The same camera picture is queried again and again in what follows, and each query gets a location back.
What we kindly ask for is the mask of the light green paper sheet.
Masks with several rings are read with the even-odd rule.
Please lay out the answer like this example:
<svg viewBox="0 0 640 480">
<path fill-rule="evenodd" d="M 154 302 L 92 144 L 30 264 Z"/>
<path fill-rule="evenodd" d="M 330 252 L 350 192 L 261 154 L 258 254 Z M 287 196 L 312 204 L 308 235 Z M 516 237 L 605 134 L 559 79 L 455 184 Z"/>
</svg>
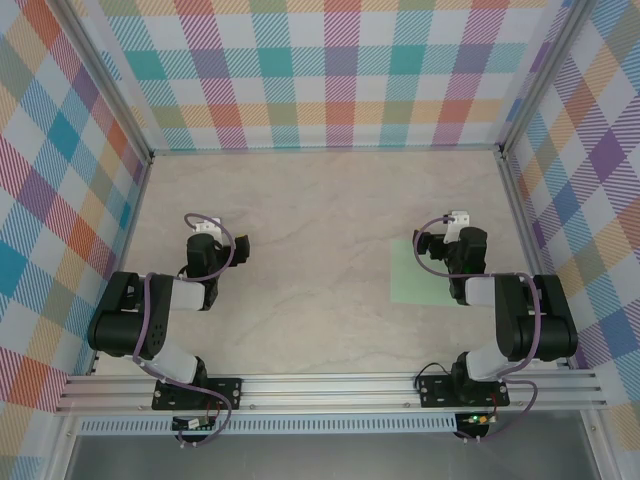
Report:
<svg viewBox="0 0 640 480">
<path fill-rule="evenodd" d="M 459 307 L 449 292 L 449 279 L 433 275 L 416 261 L 409 240 L 391 243 L 391 287 L 393 303 Z"/>
</svg>

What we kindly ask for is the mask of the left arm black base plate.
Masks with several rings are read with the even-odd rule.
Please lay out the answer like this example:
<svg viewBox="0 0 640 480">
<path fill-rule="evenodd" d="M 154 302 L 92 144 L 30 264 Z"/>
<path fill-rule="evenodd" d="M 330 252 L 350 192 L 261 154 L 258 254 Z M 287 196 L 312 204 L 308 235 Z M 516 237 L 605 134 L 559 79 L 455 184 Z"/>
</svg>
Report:
<svg viewBox="0 0 640 480">
<path fill-rule="evenodd" d="M 209 377 L 203 389 L 213 391 L 220 397 L 225 397 L 230 402 L 233 410 L 239 408 L 242 392 L 241 378 Z M 154 411 L 216 411 L 218 408 L 227 410 L 226 403 L 220 397 L 157 381 L 153 392 L 151 409 Z"/>
</svg>

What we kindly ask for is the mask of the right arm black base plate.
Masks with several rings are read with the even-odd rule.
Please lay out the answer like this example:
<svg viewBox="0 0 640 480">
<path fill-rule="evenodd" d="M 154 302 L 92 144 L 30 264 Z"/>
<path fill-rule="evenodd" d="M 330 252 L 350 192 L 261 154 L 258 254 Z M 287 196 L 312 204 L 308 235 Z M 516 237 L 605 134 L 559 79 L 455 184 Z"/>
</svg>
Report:
<svg viewBox="0 0 640 480">
<path fill-rule="evenodd" d="M 505 383 L 457 381 L 443 374 L 421 376 L 417 386 L 422 408 L 510 405 Z"/>
</svg>

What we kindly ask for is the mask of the thin aluminium cross rail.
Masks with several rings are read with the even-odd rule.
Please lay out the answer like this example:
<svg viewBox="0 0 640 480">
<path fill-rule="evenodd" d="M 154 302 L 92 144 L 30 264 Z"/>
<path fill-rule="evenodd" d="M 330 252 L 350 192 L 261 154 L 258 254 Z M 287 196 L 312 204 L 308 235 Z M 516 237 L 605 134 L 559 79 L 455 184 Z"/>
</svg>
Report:
<svg viewBox="0 0 640 480">
<path fill-rule="evenodd" d="M 153 156 L 193 156 L 193 155 L 241 155 L 241 154 L 282 154 L 282 153 L 327 153 L 327 152 L 454 152 L 454 151 L 499 151 L 496 144 L 422 145 L 422 146 L 339 146 L 339 147 L 283 147 L 246 149 L 156 149 Z"/>
</svg>

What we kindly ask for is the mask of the aluminium frame leg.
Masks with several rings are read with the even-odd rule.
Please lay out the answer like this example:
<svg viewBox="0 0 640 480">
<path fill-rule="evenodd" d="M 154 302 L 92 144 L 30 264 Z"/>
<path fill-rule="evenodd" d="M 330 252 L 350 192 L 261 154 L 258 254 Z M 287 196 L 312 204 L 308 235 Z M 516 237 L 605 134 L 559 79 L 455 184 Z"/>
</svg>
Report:
<svg viewBox="0 0 640 480">
<path fill-rule="evenodd" d="M 582 410 L 581 417 L 600 479 L 616 480 L 616 468 L 599 412 Z"/>
<path fill-rule="evenodd" d="M 55 436 L 42 480 L 65 480 L 79 431 L 76 416 L 55 418 Z"/>
</svg>

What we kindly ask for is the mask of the grey metal sheet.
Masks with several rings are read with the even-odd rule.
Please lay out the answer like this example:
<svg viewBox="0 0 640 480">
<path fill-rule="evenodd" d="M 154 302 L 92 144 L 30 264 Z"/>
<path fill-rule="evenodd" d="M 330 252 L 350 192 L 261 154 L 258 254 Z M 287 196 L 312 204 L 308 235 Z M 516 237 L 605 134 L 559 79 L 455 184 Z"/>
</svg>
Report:
<svg viewBox="0 0 640 480">
<path fill-rule="evenodd" d="M 65 480 L 600 480 L 580 437 L 463 444 L 450 435 L 82 437 Z"/>
</svg>

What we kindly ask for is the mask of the long aluminium mounting rail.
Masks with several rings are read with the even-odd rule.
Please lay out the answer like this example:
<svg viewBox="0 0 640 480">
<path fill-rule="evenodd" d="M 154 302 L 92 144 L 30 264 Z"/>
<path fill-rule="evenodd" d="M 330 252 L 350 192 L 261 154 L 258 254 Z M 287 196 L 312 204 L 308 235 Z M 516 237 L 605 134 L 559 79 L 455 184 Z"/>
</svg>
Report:
<svg viewBox="0 0 640 480">
<path fill-rule="evenodd" d="M 334 414 L 419 412 L 428 397 L 410 373 L 226 375 L 231 402 L 246 414 Z M 590 370 L 525 370 L 511 377 L 506 412 L 531 404 L 538 411 L 598 410 L 608 406 L 596 374 Z M 167 400 L 156 382 L 142 376 L 74 376 L 67 380 L 58 415 L 200 414 L 214 411 Z"/>
</svg>

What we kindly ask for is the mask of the aluminium side rail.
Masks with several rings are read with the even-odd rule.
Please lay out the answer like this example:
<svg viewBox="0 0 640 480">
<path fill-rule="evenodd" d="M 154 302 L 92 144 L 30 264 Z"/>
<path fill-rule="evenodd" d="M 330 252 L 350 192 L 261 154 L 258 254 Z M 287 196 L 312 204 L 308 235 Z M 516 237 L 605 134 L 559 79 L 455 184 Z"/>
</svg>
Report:
<svg viewBox="0 0 640 480">
<path fill-rule="evenodd" d="M 86 335 L 91 350 L 86 374 L 94 375 L 101 353 L 115 357 L 130 355 L 134 349 L 134 330 L 140 331 L 142 315 L 136 302 L 142 299 L 141 275 L 125 270 L 125 264 L 154 164 L 145 164 L 138 197 L 128 221 L 123 248 L 116 261 L 106 289 L 98 303 Z"/>
<path fill-rule="evenodd" d="M 537 349 L 542 361 L 564 361 L 571 358 L 578 347 L 578 335 L 564 289 L 556 275 L 545 271 L 533 227 L 529 224 L 523 197 L 518 190 L 508 159 L 500 161 L 495 153 L 498 172 L 512 211 L 518 236 L 531 276 L 536 281 L 541 298 L 542 327 Z"/>
</svg>

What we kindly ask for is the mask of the aluminium frame post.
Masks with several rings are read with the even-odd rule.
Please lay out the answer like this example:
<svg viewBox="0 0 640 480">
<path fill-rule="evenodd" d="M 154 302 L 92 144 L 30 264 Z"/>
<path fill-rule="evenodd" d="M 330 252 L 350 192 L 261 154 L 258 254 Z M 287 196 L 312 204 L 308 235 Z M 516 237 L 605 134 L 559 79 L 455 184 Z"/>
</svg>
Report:
<svg viewBox="0 0 640 480">
<path fill-rule="evenodd" d="M 104 96 L 134 150 L 147 165 L 152 164 L 152 150 L 70 0 L 45 1 L 78 52 L 86 70 Z"/>
<path fill-rule="evenodd" d="M 572 3 L 555 41 L 543 58 L 541 69 L 532 82 L 532 86 L 516 113 L 510 128 L 507 130 L 504 141 L 500 144 L 501 162 L 507 161 L 509 154 L 525 133 L 546 91 L 556 78 L 572 45 L 596 4 L 597 0 L 575 0 Z"/>
</svg>

